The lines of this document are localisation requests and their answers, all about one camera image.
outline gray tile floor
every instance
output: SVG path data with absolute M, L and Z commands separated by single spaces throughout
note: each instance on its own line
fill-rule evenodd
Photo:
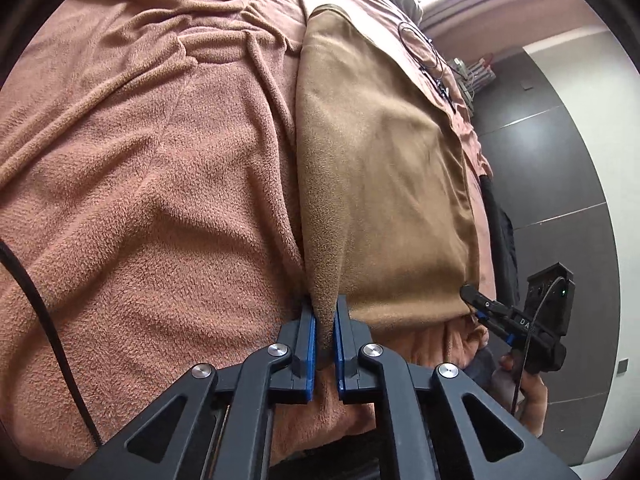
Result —
M 513 221 L 522 300 L 534 272 L 562 262 L 574 273 L 567 358 L 544 377 L 550 405 L 542 440 L 575 465 L 591 445 L 616 365 L 620 282 L 609 211 L 580 133 L 533 60 L 522 51 L 494 70 L 496 81 L 474 101 L 473 122 Z M 490 346 L 496 356 L 508 350 L 493 338 Z

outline silver screw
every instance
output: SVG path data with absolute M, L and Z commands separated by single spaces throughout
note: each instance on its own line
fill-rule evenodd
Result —
M 209 377 L 212 371 L 213 370 L 211 369 L 211 365 L 202 363 L 199 365 L 195 365 L 191 369 L 191 375 L 194 376 L 196 379 L 204 379 L 205 377 Z
M 382 355 L 382 346 L 376 345 L 375 343 L 369 343 L 362 347 L 362 353 L 369 357 L 378 357 L 379 355 Z
M 452 365 L 451 363 L 443 363 L 438 366 L 438 373 L 447 379 L 453 379 L 458 376 L 458 367 L 456 365 Z
M 269 353 L 269 355 L 272 355 L 274 357 L 280 357 L 286 354 L 288 351 L 289 347 L 282 343 L 274 343 L 272 345 L 269 345 L 269 348 L 267 348 L 267 352 Z

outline wrinkled blanket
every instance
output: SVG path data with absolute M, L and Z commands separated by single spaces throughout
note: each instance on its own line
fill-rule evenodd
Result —
M 386 30 L 406 19 L 387 0 L 347 1 Z M 483 344 L 486 332 L 454 297 L 465 280 L 492 288 L 474 194 L 488 167 L 468 117 L 426 87 L 409 89 L 349 11 L 318 14 L 337 16 L 330 30 L 351 31 L 345 52 L 366 46 L 390 95 L 399 92 L 388 102 L 364 89 L 352 96 L 364 107 L 354 110 L 360 133 L 389 120 L 377 129 L 389 139 L 319 152 L 305 139 L 339 133 L 348 102 L 334 117 L 325 106 L 336 101 L 322 97 L 318 114 L 325 126 L 335 119 L 334 131 L 304 102 L 313 77 L 298 80 L 298 69 L 312 11 L 303 0 L 67 0 L 0 92 L 0 235 L 43 296 L 105 440 L 194 363 L 229 366 L 272 342 L 308 292 L 324 348 L 337 292 L 413 362 L 464 366 Z M 322 84 L 336 83 L 332 73 Z M 362 112 L 378 105 L 377 118 Z M 404 148 L 392 141 L 399 125 Z M 358 182 L 353 165 L 337 180 L 307 171 L 330 167 L 335 153 L 369 169 Z M 353 208 L 341 226 L 314 216 L 344 200 Z M 28 458 L 75 466 L 92 441 L 4 270 L 0 294 L 2 423 Z M 316 384 L 311 405 L 276 412 L 273 461 L 373 427 L 370 406 L 338 402 L 330 366 Z

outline tile grout line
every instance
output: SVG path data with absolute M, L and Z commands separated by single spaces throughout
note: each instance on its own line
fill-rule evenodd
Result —
M 584 397 L 577 397 L 576 399 L 567 399 L 567 400 L 556 400 L 556 402 L 549 402 L 548 405 L 551 406 L 552 404 L 563 404 L 564 402 L 573 402 L 574 400 L 584 400 L 584 399 L 592 399 L 593 397 L 597 397 L 600 395 L 607 395 L 608 392 L 602 392 L 599 394 L 592 394 L 592 395 L 587 395 Z
M 521 119 L 517 119 L 517 120 L 515 120 L 515 121 L 513 121 L 513 122 L 511 122 L 509 124 L 505 124 L 503 126 L 500 126 L 499 128 L 496 128 L 495 130 L 491 130 L 490 132 L 487 132 L 485 134 L 480 134 L 480 135 L 478 135 L 478 137 L 484 137 L 484 136 L 487 136 L 487 135 L 494 134 L 495 132 L 499 132 L 503 128 L 507 128 L 508 126 L 513 126 L 514 124 L 521 123 L 522 121 L 526 121 L 527 119 L 530 119 L 532 117 L 537 117 L 538 115 L 546 114 L 547 112 L 550 112 L 551 110 L 555 110 L 556 108 L 560 108 L 562 106 L 564 106 L 564 105 L 553 106 L 553 107 L 549 108 L 549 110 L 543 110 L 541 112 L 538 112 L 537 114 L 533 114 L 533 115 L 530 115 L 530 116 L 527 116 L 527 117 L 523 117 Z
M 544 220 L 540 220 L 539 222 L 533 222 L 533 224 L 527 224 L 527 225 L 524 225 L 522 227 L 516 227 L 516 228 L 513 229 L 513 231 L 516 232 L 516 231 L 519 231 L 520 229 L 525 229 L 527 227 L 532 227 L 534 225 L 540 225 L 540 224 L 543 224 L 543 223 L 546 223 L 546 222 L 551 222 L 552 220 L 558 220 L 559 218 L 564 218 L 565 216 L 573 215 L 573 214 L 576 214 L 576 213 L 581 213 L 583 211 L 587 211 L 589 209 L 593 209 L 594 207 L 598 207 L 598 206 L 606 205 L 606 204 L 607 204 L 607 202 L 600 202 L 600 203 L 597 203 L 597 204 L 594 204 L 594 205 L 583 207 L 582 209 L 577 209 L 575 211 L 570 211 L 569 213 L 564 213 L 564 214 L 561 214 L 561 215 L 558 215 L 558 216 L 554 216 L 552 218 L 546 218 Z

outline triangular cutout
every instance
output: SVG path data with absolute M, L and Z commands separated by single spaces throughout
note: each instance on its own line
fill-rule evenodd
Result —
M 498 462 L 524 448 L 519 437 L 507 428 L 476 396 L 462 397 L 466 412 L 476 431 L 484 457 L 489 462 Z
M 186 404 L 186 396 L 175 397 L 127 442 L 127 451 L 161 463 Z

